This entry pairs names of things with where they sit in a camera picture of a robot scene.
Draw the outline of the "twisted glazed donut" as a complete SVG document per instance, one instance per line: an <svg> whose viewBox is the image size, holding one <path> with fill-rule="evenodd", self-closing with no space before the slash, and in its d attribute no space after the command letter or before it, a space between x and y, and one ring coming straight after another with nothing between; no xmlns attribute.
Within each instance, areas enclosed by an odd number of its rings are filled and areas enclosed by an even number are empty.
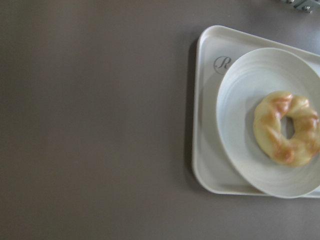
<svg viewBox="0 0 320 240"><path fill-rule="evenodd" d="M308 98L289 91L268 94L255 108L253 133L279 165L302 167L320 151L320 117Z"/></svg>

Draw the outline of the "cream plastic tray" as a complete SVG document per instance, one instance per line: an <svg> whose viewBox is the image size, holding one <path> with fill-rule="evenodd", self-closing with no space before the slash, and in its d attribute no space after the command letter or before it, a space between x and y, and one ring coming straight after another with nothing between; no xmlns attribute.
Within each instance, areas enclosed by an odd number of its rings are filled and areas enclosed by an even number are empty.
<svg viewBox="0 0 320 240"><path fill-rule="evenodd" d="M222 195L265 196L251 186L224 153L216 124L216 99L229 66L242 55L259 48L278 48L305 60L318 73L320 56L222 25L206 28L196 47L192 170L207 191Z"/></svg>

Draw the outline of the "aluminium frame post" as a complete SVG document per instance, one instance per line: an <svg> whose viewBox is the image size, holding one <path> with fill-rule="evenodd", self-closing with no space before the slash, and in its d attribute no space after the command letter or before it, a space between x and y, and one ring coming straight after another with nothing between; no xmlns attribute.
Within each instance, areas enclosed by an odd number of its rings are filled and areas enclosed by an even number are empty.
<svg viewBox="0 0 320 240"><path fill-rule="evenodd" d="M286 12L311 14L320 11L319 0L273 0Z"/></svg>

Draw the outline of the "white round plate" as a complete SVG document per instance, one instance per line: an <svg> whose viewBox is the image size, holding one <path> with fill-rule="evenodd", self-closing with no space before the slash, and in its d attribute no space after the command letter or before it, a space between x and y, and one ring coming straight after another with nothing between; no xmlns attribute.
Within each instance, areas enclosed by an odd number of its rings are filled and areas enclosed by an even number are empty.
<svg viewBox="0 0 320 240"><path fill-rule="evenodd" d="M250 51L216 100L218 134L238 173L260 191L298 198L320 185L320 76L286 50Z"/></svg>

